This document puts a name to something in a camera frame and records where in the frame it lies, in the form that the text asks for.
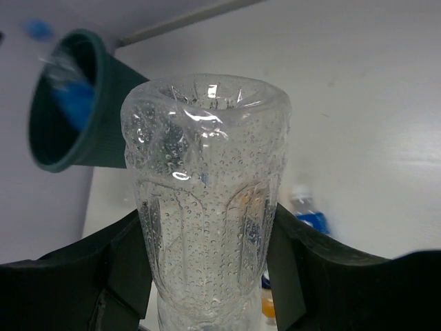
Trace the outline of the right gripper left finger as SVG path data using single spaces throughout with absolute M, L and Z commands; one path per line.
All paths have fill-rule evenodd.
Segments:
M 1 329 L 137 330 L 151 286 L 134 210 L 37 260 L 1 265 Z

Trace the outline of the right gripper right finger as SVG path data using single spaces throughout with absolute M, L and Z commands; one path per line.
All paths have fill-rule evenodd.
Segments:
M 268 268 L 279 330 L 440 329 L 437 250 L 378 257 L 278 206 Z

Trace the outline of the blue label bottle white cap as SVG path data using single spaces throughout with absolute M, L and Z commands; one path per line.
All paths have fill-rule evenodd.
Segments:
M 306 185 L 295 185 L 291 189 L 290 201 L 299 220 L 323 234 L 331 234 L 325 215 L 316 208 L 313 194 Z

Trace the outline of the clear bottle white cap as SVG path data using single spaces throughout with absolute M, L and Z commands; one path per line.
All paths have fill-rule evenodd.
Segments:
M 291 103 L 224 74 L 155 79 L 121 107 L 161 330 L 258 330 Z

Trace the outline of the clear bottle blue label cap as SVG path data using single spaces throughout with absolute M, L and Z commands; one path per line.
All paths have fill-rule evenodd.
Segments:
M 37 18 L 23 24 L 26 35 L 39 47 L 43 77 L 52 98 L 72 128 L 82 131 L 92 111 L 94 88 L 68 47 L 57 41 L 52 26 Z

